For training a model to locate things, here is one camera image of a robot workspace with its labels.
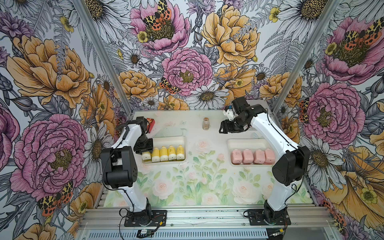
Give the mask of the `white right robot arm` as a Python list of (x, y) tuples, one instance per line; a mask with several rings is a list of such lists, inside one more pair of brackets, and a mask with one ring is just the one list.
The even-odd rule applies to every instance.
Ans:
[(221, 134), (242, 133), (255, 128), (270, 144), (277, 158), (272, 167), (275, 184), (270, 197), (264, 203), (259, 215), (268, 225), (277, 224), (288, 214), (287, 200), (298, 192), (309, 165), (310, 151), (300, 147), (272, 121), (263, 106), (249, 105), (244, 97), (234, 99), (224, 108), (226, 120), (221, 122)]

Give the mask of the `pink pencil sharpener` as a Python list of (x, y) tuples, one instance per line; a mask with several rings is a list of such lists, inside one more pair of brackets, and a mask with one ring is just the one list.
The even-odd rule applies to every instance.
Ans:
[(242, 152), (242, 155), (243, 155), (243, 164), (253, 164), (254, 162), (254, 154), (251, 150), (249, 149), (245, 149), (243, 152)]
[(234, 165), (240, 165), (243, 163), (243, 155), (242, 155), (242, 151), (238, 150), (238, 149), (234, 149), (232, 152), (231, 152), (231, 162), (232, 164)]
[(263, 165), (266, 162), (265, 152), (262, 150), (256, 150), (254, 152), (254, 164)]
[(265, 151), (265, 164), (273, 165), (276, 161), (275, 152), (272, 149), (266, 149)]

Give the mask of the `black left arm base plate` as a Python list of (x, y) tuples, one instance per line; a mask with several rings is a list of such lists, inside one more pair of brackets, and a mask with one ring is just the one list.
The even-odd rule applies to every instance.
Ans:
[(167, 221), (167, 210), (144, 210), (138, 213), (129, 213), (125, 217), (125, 227), (164, 227)]

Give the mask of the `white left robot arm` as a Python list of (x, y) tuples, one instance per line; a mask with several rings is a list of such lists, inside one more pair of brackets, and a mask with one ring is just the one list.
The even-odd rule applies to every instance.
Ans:
[(102, 150), (103, 184), (118, 191), (128, 204), (128, 218), (135, 224), (147, 225), (152, 220), (152, 208), (136, 183), (136, 154), (151, 153), (153, 140), (147, 137), (148, 120), (137, 117), (122, 124), (122, 135), (111, 147)]

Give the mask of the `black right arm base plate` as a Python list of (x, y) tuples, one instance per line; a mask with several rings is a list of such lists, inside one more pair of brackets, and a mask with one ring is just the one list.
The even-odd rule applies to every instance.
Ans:
[(274, 212), (267, 209), (248, 209), (243, 216), (249, 220), (251, 226), (289, 226), (291, 220), (287, 208)]

